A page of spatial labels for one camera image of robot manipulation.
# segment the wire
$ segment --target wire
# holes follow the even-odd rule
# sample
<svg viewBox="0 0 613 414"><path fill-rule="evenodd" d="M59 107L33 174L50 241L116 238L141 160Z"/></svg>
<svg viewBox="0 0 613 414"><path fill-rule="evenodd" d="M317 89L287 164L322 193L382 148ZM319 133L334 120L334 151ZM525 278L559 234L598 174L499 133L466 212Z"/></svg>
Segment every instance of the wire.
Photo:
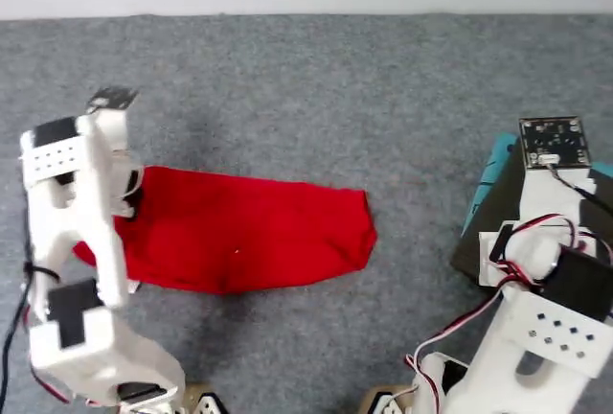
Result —
<svg viewBox="0 0 613 414"><path fill-rule="evenodd" d="M9 390L9 354L11 352L12 340L17 331L17 325L21 319L21 314L26 307L28 301L28 294L32 288L32 282L34 275L28 275L26 284L21 292L21 297L17 303L17 308L12 316L11 323L7 329L6 336L4 338L4 345L2 346L2 382L0 385L0 413L4 410L4 404L7 400L7 392Z"/></svg>
<svg viewBox="0 0 613 414"><path fill-rule="evenodd" d="M30 306L27 306L23 311L23 315L21 319L21 323L23 325L23 329L26 334L30 333L29 314L30 314ZM53 396L56 400L64 404L70 404L70 398L68 396L64 395L57 387L43 380L42 377L38 375L34 366L32 365L30 356L28 356L28 360L30 361L30 373L32 374L32 377L36 381L36 383L38 383L38 385L40 385L47 393Z"/></svg>
<svg viewBox="0 0 613 414"><path fill-rule="evenodd" d="M413 369L415 373L418 376L420 376L422 379L424 379L425 382L430 386L430 390L432 391L432 397L434 401L436 414L440 414L441 412L441 399L440 399L439 389L436 383L432 380L432 378L430 378L426 373L424 373L421 370L420 360L419 360L421 351L426 346L434 344L435 342L438 342L440 340L443 340L449 335L455 333L465 324L469 323L470 321L475 319L477 316L481 315L484 311L489 309L489 307L491 307L491 305L494 304L496 300L498 299L498 297L500 296L501 292L503 291L503 286L509 283L519 283L520 285L523 285L526 288L530 288L531 286L531 283L527 282L519 275L516 275L514 273L507 275L505 278L503 278L498 283L498 285L496 285L496 292L488 300L484 301L483 303L481 303L479 306L477 306L473 310L470 310L464 313L463 315L460 315L458 318L456 318L451 323L449 323L447 326L445 326L442 330L438 331L432 337L422 342L418 346L418 348L415 350L412 356L406 355L404 357L404 362L409 367L411 367L411 369Z"/></svg>
<svg viewBox="0 0 613 414"><path fill-rule="evenodd" d="M559 175L559 172L557 171L557 168L554 167L554 165L549 164L547 165L547 168L551 172L555 180L562 183L562 185L564 185L565 187L568 187L569 189L574 190L579 195L581 195L583 198L585 198L587 201L589 201L595 206L598 206L601 210L603 210L610 217L613 218L613 208L611 208L611 206L609 206L604 200L598 198L597 196L595 196L594 194L590 192L587 192L585 189L582 189L581 187L568 182L566 179L564 179L562 176Z"/></svg>
<svg viewBox="0 0 613 414"><path fill-rule="evenodd" d="M441 397L439 395L439 388L437 387L437 384L432 380L432 378L430 378L430 376L428 376L421 370L420 365L416 363L415 359L412 358L410 355L404 356L404 362L411 369L413 369L413 371L415 371L415 374L424 379L426 383L430 386L430 390L432 391L432 399L434 401L434 412L435 414L439 414L441 412Z"/></svg>
<svg viewBox="0 0 613 414"><path fill-rule="evenodd" d="M613 265L613 248L611 245L607 243L601 236L596 235L593 232L580 231L579 235L582 237L589 237L590 239L596 240L596 242L600 243L606 249L606 252L609 256L609 262Z"/></svg>
<svg viewBox="0 0 613 414"><path fill-rule="evenodd" d="M24 255L26 258L26 262L24 263L23 270L26 276L25 285L23 290L21 291L21 296L19 297L19 302L17 303L17 307L12 316L11 323L9 328L7 329L7 333L5 335L4 344L2 346L2 381L0 382L0 414L4 411L4 405L7 400L7 393L9 391L9 355L11 353L11 345L14 339L15 333L17 331L17 327L19 322L21 321L24 325L26 325L25 329L28 330L28 313L30 311L30 306L28 306L28 295L30 294L30 290L32 289L32 285L34 283L34 275L36 272L44 273L45 275L49 275L57 282L60 281L59 275L55 273L53 270L42 267L39 265L34 265L34 256L32 252L32 243L30 239L30 219L28 206L26 204L26 208L23 214L23 248ZM35 373L34 368L31 364L31 371L34 376L34 380L40 383L45 389L47 386L47 382L44 382L42 379L38 377ZM53 391L47 390L52 395L55 395Z"/></svg>
<svg viewBox="0 0 613 414"><path fill-rule="evenodd" d="M134 183L134 185L129 191L127 191L123 195L120 195L120 198L126 198L127 196L131 196L132 194L134 194L136 191L138 191L141 188L141 185L143 184L143 178L145 177L145 166L144 165L139 166L136 173L137 173L136 182Z"/></svg>

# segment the red fabric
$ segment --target red fabric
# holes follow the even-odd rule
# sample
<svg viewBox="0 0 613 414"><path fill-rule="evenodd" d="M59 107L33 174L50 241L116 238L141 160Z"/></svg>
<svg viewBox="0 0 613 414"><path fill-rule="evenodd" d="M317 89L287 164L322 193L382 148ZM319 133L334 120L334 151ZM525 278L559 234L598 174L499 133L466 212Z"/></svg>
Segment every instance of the red fabric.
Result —
<svg viewBox="0 0 613 414"><path fill-rule="evenodd" d="M364 268L366 193L148 167L138 218L115 219L128 277L210 293L308 285ZM75 253L94 265L84 244Z"/></svg>

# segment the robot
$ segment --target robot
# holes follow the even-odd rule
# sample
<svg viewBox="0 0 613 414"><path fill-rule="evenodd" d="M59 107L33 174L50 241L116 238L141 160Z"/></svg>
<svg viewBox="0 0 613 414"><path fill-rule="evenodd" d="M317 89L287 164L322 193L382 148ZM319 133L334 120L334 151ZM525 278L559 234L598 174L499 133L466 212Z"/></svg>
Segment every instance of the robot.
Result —
<svg viewBox="0 0 613 414"><path fill-rule="evenodd" d="M29 235L24 302L39 320L29 327L32 366L122 413L224 414L214 393L187 385L178 361L118 316L134 283L126 277L113 217L138 217L142 192L143 167L129 155L126 139L125 111L135 96L105 88L86 114L21 137ZM520 129L526 175L519 220L479 236L478 282L495 294L407 356L413 384L379 391L368 414L570 413L607 362L613 250L580 226L579 204L589 199L613 210L594 196L582 125L576 117L524 119ZM60 269L79 241L96 254L98 278L64 285ZM470 364L440 353L420 358L498 298ZM28 309L21 314L27 321ZM518 374L526 353L542 364Z"/></svg>
<svg viewBox="0 0 613 414"><path fill-rule="evenodd" d="M30 258L25 293L39 320L29 326L33 371L60 380L91 405L123 413L224 414L214 393L186 386L179 362L118 316L135 287L113 217L138 216L144 170L128 153L125 118L136 94L102 89L84 115L21 137ZM95 253L98 278L64 285L60 269L79 241Z"/></svg>
<svg viewBox="0 0 613 414"><path fill-rule="evenodd" d="M405 362L413 385L380 390L368 414L570 413L613 350L613 251L580 226L583 199L598 200L590 153L577 117L519 123L525 178L519 220L479 234L478 283L495 294L423 342ZM604 256L597 255L597 245ZM420 354L501 304L470 364ZM540 366L521 374L525 357Z"/></svg>

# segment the red wire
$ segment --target red wire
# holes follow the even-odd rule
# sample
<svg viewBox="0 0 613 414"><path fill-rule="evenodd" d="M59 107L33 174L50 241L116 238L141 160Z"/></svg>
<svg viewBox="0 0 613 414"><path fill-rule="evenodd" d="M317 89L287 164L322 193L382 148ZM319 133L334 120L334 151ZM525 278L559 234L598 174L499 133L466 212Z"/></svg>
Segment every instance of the red wire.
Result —
<svg viewBox="0 0 613 414"><path fill-rule="evenodd" d="M23 329L26 332L26 334L30 333L30 322L28 319L29 313L30 313L30 306L27 306L23 310L23 314L21 315L21 324L23 325ZM32 366L32 363L30 363L30 373L32 374L32 377L38 383L38 385L40 385L47 393L53 396L56 400L59 400L60 402L64 404L70 404L70 400L66 398L59 390L57 390L50 383L47 383L43 379L40 378L40 376L36 373L35 368Z"/></svg>
<svg viewBox="0 0 613 414"><path fill-rule="evenodd" d="M434 396L434 405L436 408L436 414L439 414L441 412L441 400L439 398L439 389L437 387L437 384L434 383L434 381L432 380L432 378L430 378L430 376L428 376L427 374L425 374L420 367L418 367L417 364L415 364L415 361L411 358L411 356L405 356L404 357L404 363L409 366L413 371L416 372L416 374L421 375L426 382L428 382L428 385L430 385L430 389L432 390L432 395Z"/></svg>

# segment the white wire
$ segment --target white wire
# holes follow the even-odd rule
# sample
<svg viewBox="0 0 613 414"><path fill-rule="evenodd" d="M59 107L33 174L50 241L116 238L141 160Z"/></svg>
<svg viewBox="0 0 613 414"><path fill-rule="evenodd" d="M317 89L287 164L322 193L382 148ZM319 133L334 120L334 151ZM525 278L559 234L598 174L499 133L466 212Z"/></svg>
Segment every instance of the white wire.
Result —
<svg viewBox="0 0 613 414"><path fill-rule="evenodd" d="M573 245L569 244L568 246L569 246L569 247L571 247L571 248L576 248L576 247L577 247L577 244L578 244L578 242L579 242L579 230L578 230L577 226L575 225L575 223L574 223L574 222L572 222L572 221L571 221L569 218L565 217L564 215L555 215L555 216L551 216L550 218L544 219L544 220L542 220L541 222L537 222L535 225L533 225L533 226L531 226L531 227L527 227L526 229L523 229L523 230L522 230L522 232L523 232L524 230L525 230L525 231L529 231L529 230L531 230L531 229L534 229L535 227L540 226L541 224L544 224L545 222L550 222L550 221L552 221L552 220L556 220L556 219L563 219L563 220L564 220L564 222L565 222L565 224L566 224L566 226L567 226L567 227L569 227L569 229L571 230L571 231L568 233L568 236L571 238L571 239L570 239L570 242L572 242L572 241L573 241L573 239L572 239L573 232L575 233L575 240L574 240L574 243L575 243L575 244L573 244Z"/></svg>
<svg viewBox="0 0 613 414"><path fill-rule="evenodd" d="M396 398L401 397L402 395L408 395L409 393L415 393L419 388L420 387L418 385L411 385L409 388L405 388L404 390L400 390L399 392L396 392L394 395L390 397L390 399L385 404L383 404L383 407L381 408L380 412L383 413L385 408L388 407L390 403L394 401Z"/></svg>
<svg viewBox="0 0 613 414"><path fill-rule="evenodd" d="M473 319L475 319L477 316L481 315L484 311L486 311L487 309L489 309L489 307L496 302L496 299L498 299L498 296L500 296L503 287L498 288L498 290L496 291L496 293L491 297L491 299L489 299L484 306L480 309L477 310L473 315L470 315L469 317L467 317L464 321L461 321L460 323L457 323L456 325L444 330L442 333L435 335L434 337L429 338L428 340L422 342L418 348L415 350L415 352L413 353L413 360L415 361L415 366L419 367L420 365L420 361L418 360L418 358L420 357L420 353L421 351L424 349L424 347L427 347L430 344L434 344L435 342L438 342L440 340L445 339L446 337L448 337L449 335L455 333L456 331L458 331L463 325L465 325L466 323L469 323L470 321L472 321Z"/></svg>
<svg viewBox="0 0 613 414"><path fill-rule="evenodd" d="M125 194L120 195L119 198L126 198L127 196L131 196L132 194L134 194L136 191L138 191L141 188L141 185L143 184L143 177L145 176L145 166L140 165L137 168L136 172L138 173L136 177L136 183Z"/></svg>

